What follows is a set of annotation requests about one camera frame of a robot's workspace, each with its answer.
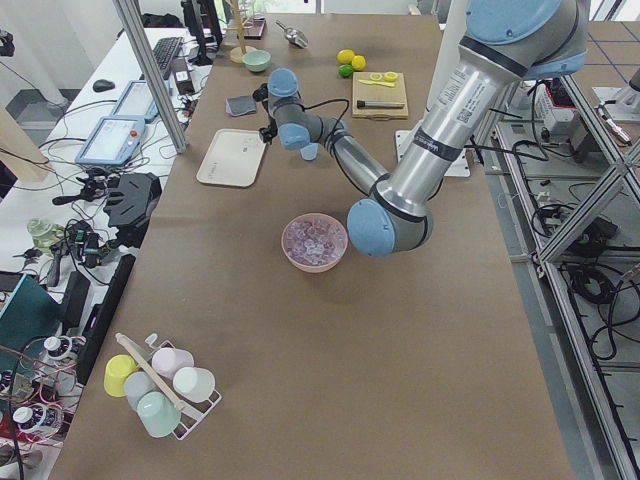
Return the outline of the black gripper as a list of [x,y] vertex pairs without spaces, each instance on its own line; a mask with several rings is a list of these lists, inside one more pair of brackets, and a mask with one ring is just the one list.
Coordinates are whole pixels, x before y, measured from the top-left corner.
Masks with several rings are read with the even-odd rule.
[[278,127],[275,119],[272,117],[269,112],[269,92],[268,85],[266,83],[262,83],[253,93],[252,97],[256,103],[260,103],[265,110],[269,124],[266,127],[262,127],[259,129],[259,137],[264,144],[270,143],[270,138],[276,138],[278,135]]

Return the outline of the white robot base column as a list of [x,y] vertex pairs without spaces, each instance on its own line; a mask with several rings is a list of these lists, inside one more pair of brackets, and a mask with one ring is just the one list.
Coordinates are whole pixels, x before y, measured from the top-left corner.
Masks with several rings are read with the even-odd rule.
[[426,102],[424,117],[411,130],[395,132],[396,157],[400,161],[409,147],[417,128],[426,119],[427,114],[435,107],[440,92],[447,83],[450,74],[458,66],[458,44],[466,32],[466,14],[468,2],[463,0],[431,1],[432,14],[444,24],[443,38],[440,44],[434,74]]

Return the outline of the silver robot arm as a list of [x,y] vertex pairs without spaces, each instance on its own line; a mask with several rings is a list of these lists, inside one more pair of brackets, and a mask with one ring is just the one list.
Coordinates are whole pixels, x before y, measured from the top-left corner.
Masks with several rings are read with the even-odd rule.
[[580,70],[587,55],[587,1],[469,1],[459,63],[450,74],[393,171],[387,171],[335,118],[309,113],[298,79],[274,70],[253,97],[270,124],[263,142],[287,150],[324,146],[365,199],[347,216],[349,239],[373,257],[421,246],[432,232],[427,206],[450,165],[494,104],[514,82],[561,77]]

